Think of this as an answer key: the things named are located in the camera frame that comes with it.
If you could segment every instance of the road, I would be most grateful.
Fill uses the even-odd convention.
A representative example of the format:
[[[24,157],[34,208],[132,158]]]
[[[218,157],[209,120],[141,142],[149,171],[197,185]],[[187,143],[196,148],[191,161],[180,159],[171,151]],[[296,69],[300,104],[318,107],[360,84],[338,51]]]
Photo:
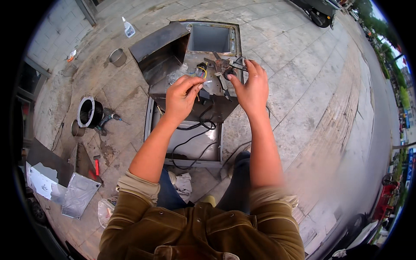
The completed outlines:
[[[345,29],[349,26],[359,26],[358,23],[342,21]],[[386,172],[390,161],[389,155],[392,145],[399,145],[399,116],[390,81],[385,80],[380,69],[377,56],[365,38],[361,35],[350,33],[354,41],[362,47],[361,51],[369,65],[371,82],[374,94],[374,122],[369,157],[366,165],[366,175],[361,190],[361,201],[357,204],[356,213],[370,212],[381,187],[381,179]],[[345,234],[345,224],[348,219],[341,218],[324,240],[321,247],[316,250],[309,260],[323,259]]]

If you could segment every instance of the hand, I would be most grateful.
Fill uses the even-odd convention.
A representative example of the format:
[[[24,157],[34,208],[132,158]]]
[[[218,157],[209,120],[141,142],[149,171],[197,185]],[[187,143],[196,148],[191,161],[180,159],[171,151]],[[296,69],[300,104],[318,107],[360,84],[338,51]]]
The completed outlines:
[[[232,74],[228,75],[228,79],[235,88],[238,102],[250,118],[265,113],[269,84],[266,71],[257,62],[247,59],[244,62],[248,69],[247,82],[244,85],[241,84]]]
[[[166,92],[165,117],[178,126],[192,110],[196,95],[205,79],[183,75]]]

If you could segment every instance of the motorcycle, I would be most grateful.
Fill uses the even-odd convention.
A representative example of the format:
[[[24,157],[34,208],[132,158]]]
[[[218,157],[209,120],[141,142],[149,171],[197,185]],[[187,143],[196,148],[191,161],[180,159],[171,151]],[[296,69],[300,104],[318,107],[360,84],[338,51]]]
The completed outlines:
[[[334,29],[335,12],[341,9],[336,0],[290,0],[302,8],[314,24]]]

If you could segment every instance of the cordless drill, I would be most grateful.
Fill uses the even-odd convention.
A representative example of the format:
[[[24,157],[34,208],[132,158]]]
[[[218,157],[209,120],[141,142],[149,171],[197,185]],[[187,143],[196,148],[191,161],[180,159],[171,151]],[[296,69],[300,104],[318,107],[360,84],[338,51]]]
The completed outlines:
[[[101,119],[100,123],[94,129],[99,135],[106,136],[107,131],[104,129],[104,125],[110,119],[114,119],[114,120],[117,120],[117,121],[122,121],[122,120],[121,120],[119,115],[117,115],[113,110],[111,110],[109,108],[104,108],[103,113],[104,113],[103,118]]]

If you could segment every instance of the sky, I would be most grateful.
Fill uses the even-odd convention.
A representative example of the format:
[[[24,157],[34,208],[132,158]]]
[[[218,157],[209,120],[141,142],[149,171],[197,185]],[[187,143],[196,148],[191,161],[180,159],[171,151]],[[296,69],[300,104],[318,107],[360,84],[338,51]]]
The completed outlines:
[[[373,16],[379,20],[386,21],[386,18],[384,18],[384,15],[380,11],[380,9],[377,8],[376,4],[372,0],[370,0],[370,2],[373,5]],[[400,52],[396,50],[394,47],[391,47],[391,50],[393,51],[396,57],[400,55]],[[403,57],[401,57],[400,59],[396,61],[396,64],[400,69],[403,67],[406,67],[406,65],[403,63]]]

